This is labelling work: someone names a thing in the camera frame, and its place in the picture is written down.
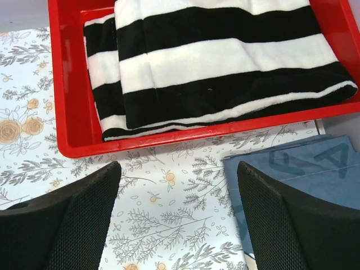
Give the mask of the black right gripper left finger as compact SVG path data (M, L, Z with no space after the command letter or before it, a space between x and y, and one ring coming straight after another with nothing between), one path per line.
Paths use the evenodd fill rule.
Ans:
M117 161L1 211L1 269L98 269L117 198Z

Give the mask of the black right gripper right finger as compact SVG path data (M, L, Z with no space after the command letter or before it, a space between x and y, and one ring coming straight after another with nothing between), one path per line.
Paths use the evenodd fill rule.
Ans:
M244 161L237 177L258 269L359 269L359 210L290 187Z

